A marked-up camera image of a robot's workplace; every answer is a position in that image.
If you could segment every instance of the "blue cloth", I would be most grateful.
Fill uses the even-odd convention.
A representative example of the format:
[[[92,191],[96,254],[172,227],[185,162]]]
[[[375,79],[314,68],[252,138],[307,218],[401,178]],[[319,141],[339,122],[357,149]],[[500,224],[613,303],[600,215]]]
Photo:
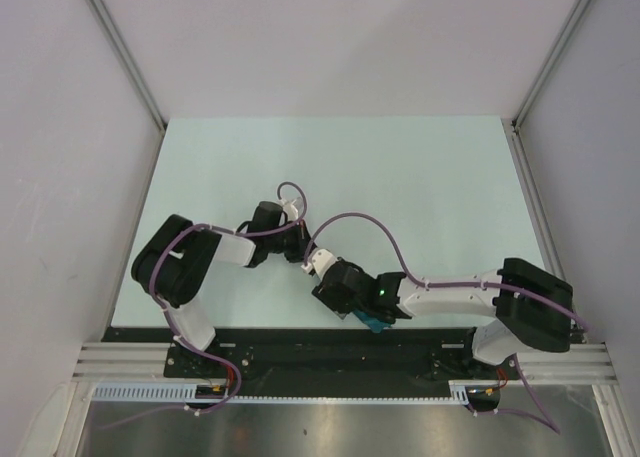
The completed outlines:
[[[378,319],[375,319],[365,314],[361,310],[354,310],[353,315],[358,317],[358,319],[360,319],[360,321],[363,324],[369,327],[371,329],[371,332],[373,332],[374,334],[379,334],[380,332],[382,332],[383,329],[386,329],[387,327],[391,327],[391,324],[387,324],[386,322],[381,322]]]

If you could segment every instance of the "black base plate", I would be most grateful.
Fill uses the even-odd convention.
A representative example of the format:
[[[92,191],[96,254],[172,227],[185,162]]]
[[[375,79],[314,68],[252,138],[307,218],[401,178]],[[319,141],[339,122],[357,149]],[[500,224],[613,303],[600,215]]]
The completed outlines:
[[[241,371],[239,395],[257,397],[448,397],[448,381],[494,380],[470,358],[473,329],[217,329],[208,352]],[[109,329],[106,341],[170,342],[168,329]],[[168,378],[226,378],[226,369],[173,346]],[[509,378],[517,378],[508,365]]]

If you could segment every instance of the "gray wall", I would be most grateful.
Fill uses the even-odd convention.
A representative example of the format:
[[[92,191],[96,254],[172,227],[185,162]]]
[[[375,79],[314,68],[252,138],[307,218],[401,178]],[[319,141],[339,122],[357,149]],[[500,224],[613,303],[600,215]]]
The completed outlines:
[[[160,141],[84,0],[0,0],[0,454],[114,294]]]
[[[577,305],[640,422],[640,0],[596,0],[523,127]]]
[[[510,117],[575,0],[105,1],[175,118]]]

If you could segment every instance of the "robotic arm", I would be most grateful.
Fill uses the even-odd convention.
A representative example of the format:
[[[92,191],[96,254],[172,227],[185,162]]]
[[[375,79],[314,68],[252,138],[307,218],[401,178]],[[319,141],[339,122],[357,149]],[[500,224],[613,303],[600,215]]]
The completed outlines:
[[[212,261],[253,268],[270,253],[284,254],[290,263],[302,263],[304,272],[319,279],[312,294],[339,317],[353,312],[374,332],[395,323],[434,313],[470,314],[494,320],[476,328],[469,342],[475,360],[499,365],[525,349],[566,352],[571,319],[517,292],[499,289],[517,286],[545,296],[570,310],[572,289],[567,283],[521,259],[506,259],[499,270],[447,281],[427,280],[417,285],[404,272],[368,275],[354,263],[317,248],[304,220],[289,229],[269,233],[299,219],[300,202],[261,202],[251,221],[235,232],[210,228],[192,232],[165,259],[156,278],[158,297],[167,304],[180,335],[200,350],[215,337],[197,292]],[[161,253],[192,222],[173,215],[137,256],[132,276],[149,293],[152,273]],[[246,227],[247,233],[238,233]],[[304,255],[310,246],[310,255]]]

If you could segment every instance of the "purple cable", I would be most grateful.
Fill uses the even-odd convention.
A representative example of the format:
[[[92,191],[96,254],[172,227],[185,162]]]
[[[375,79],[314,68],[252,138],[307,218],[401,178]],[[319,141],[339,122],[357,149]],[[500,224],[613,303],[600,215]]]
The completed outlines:
[[[496,409],[496,410],[487,410],[487,411],[479,412],[475,410],[471,404],[467,405],[467,409],[473,412],[474,415],[510,414],[510,415],[519,415],[520,417],[527,417],[529,419],[535,420],[536,422],[544,425],[545,427],[548,427],[549,429],[553,430],[556,434],[560,435],[561,433],[560,427],[558,427],[558,424],[556,424],[554,420],[551,418],[551,415],[549,415],[547,410],[542,405],[542,402],[540,402],[540,398],[538,397],[538,394],[535,393],[535,391],[531,387],[531,384],[529,384],[529,381],[524,376],[524,373],[522,372],[522,368],[520,367],[520,362],[518,361],[518,357],[514,354],[511,356],[511,360],[513,360],[515,364],[516,370],[518,371],[518,375],[520,376],[520,380],[522,381],[524,388],[527,390],[529,397],[531,397],[531,400],[533,401],[533,403],[536,404],[536,407],[538,408],[540,413],[544,416],[544,419],[538,417],[537,415],[532,414],[531,412],[527,412],[526,410],[519,410],[519,409]]]
[[[199,414],[209,414],[211,412],[214,412],[214,411],[220,409],[221,407],[224,407],[232,398],[234,398],[238,394],[238,392],[240,391],[240,387],[242,386],[242,375],[240,374],[240,370],[238,369],[238,367],[236,367],[233,362],[231,362],[231,361],[229,361],[227,359],[223,359],[222,357],[218,357],[217,355],[213,355],[213,354],[209,354],[207,352],[204,352],[204,351],[196,348],[190,342],[188,342],[186,339],[184,339],[182,336],[180,336],[180,331],[178,330],[178,328],[176,327],[175,323],[173,322],[173,319],[171,318],[171,316],[167,312],[168,304],[156,294],[156,280],[158,278],[158,274],[160,273],[160,269],[162,267],[162,264],[164,264],[164,261],[169,256],[169,253],[176,247],[176,245],[178,245],[182,241],[182,239],[184,239],[187,235],[191,234],[192,232],[208,229],[208,230],[213,230],[215,232],[220,232],[220,233],[224,233],[224,234],[239,235],[241,237],[265,237],[265,236],[268,236],[268,235],[274,235],[274,234],[278,234],[280,232],[284,232],[285,230],[288,230],[288,229],[294,227],[295,225],[297,225],[300,221],[302,221],[304,219],[305,215],[307,214],[307,197],[306,197],[305,193],[303,192],[303,190],[300,188],[300,186],[298,186],[297,184],[295,184],[293,182],[288,182],[287,181],[287,182],[282,182],[280,185],[278,185],[278,188],[277,188],[276,192],[277,192],[277,195],[278,195],[279,199],[282,198],[281,197],[282,188],[286,187],[286,186],[290,186],[290,187],[293,187],[294,189],[296,189],[298,191],[298,193],[300,194],[300,197],[302,198],[302,205],[303,205],[302,213],[300,214],[300,216],[296,220],[291,221],[288,224],[285,224],[282,227],[278,227],[277,229],[274,229],[274,230],[267,230],[267,231],[264,231],[264,232],[251,232],[251,233],[237,233],[237,232],[235,232],[233,230],[226,229],[224,227],[217,227],[217,226],[210,225],[210,224],[194,224],[191,227],[188,227],[187,229],[185,229],[182,232],[180,232],[169,243],[169,245],[160,254],[160,257],[158,258],[158,261],[156,262],[156,265],[153,268],[153,271],[151,272],[151,278],[149,279],[149,295],[151,295],[151,298],[153,298],[153,300],[156,302],[156,304],[158,304],[160,306],[160,308],[162,309],[162,313],[165,316],[167,324],[169,325],[169,328],[171,329],[171,332],[173,332],[173,334],[174,334],[174,340],[176,342],[178,342],[180,345],[182,345],[184,348],[186,348],[187,350],[193,352],[194,354],[197,354],[197,355],[199,355],[201,357],[204,357],[205,359],[213,360],[213,361],[219,362],[219,363],[221,363],[221,364],[223,364],[223,365],[225,365],[227,367],[230,367],[233,370],[234,374],[236,375],[236,378],[237,378],[236,385],[233,387],[233,390],[229,393],[229,395],[227,395],[224,399],[220,400],[220,402],[215,404],[213,407],[210,407],[210,408],[207,408],[207,409],[196,409],[196,411],[199,412]],[[112,423],[107,424],[107,425],[98,426],[98,428],[100,430],[112,429],[114,427],[118,427],[120,425],[127,424],[127,423],[133,422],[135,420],[141,419],[141,418],[146,417],[148,415],[155,414],[156,412],[163,412],[165,410],[178,410],[178,409],[184,409],[184,406],[176,404],[176,405],[165,405],[165,406],[162,406],[162,407],[156,407],[154,409],[150,409],[150,410],[141,412],[139,414],[132,415],[131,417],[127,417],[125,419],[122,419],[122,420],[119,420],[119,421],[116,421],[116,422],[112,422]]]
[[[400,262],[400,267],[402,268],[402,271],[407,274],[407,278],[413,282],[415,285],[417,285],[418,287],[422,287],[425,288],[426,284],[424,281],[418,279],[415,275],[413,275],[411,273],[411,271],[409,270],[409,267],[407,266],[407,263],[404,260],[404,257],[402,256],[402,252],[400,251],[400,247],[398,246],[398,243],[396,242],[396,239],[393,237],[393,235],[391,234],[391,232],[389,231],[389,229],[382,223],[380,222],[378,219],[376,219],[375,217],[372,217],[370,215],[367,214],[363,214],[361,212],[345,212],[342,214],[338,214],[335,215],[333,217],[331,217],[330,219],[328,219],[326,222],[324,222],[320,227],[318,227],[318,230],[315,231],[315,233],[311,236],[311,241],[309,242],[309,245],[307,245],[307,249],[305,250],[304,253],[304,263],[306,264],[307,261],[309,260],[309,254],[311,253],[311,248],[313,246],[313,243],[315,242],[315,240],[318,238],[318,235],[320,235],[320,233],[326,229],[330,224],[332,224],[333,222],[340,220],[340,219],[344,219],[346,217],[360,217],[361,219],[365,219],[368,220],[369,222],[373,222],[374,224],[376,224],[380,230],[382,230],[385,235],[387,236],[387,238],[389,239],[389,242],[391,242],[391,245],[393,246],[393,250],[395,250],[396,255],[398,256],[398,261]],[[501,290],[506,290],[508,292],[514,292],[514,293],[519,293],[522,294],[526,297],[529,297],[533,300],[536,300],[542,304],[545,304],[549,307],[551,307],[553,310],[556,310],[557,312],[560,312],[561,314],[569,317],[570,319],[573,319],[578,325],[580,325],[585,331],[589,330],[589,324],[579,315],[577,315],[575,312],[571,312],[568,309],[565,309],[564,307],[562,307],[559,304],[556,304],[555,302],[553,302],[552,300],[547,299],[546,297],[543,297],[542,295],[536,294],[535,292],[532,292],[530,290],[521,288],[521,287],[516,287],[513,285],[509,285],[509,284],[503,284],[503,283],[494,283],[494,282],[475,282],[475,281],[471,281],[471,282],[438,282],[438,283],[431,283],[429,284],[429,288],[430,289],[448,289],[448,288],[457,288],[457,287],[476,287],[476,288],[486,288],[486,287],[491,287],[491,288],[495,288],[495,289],[501,289]]]

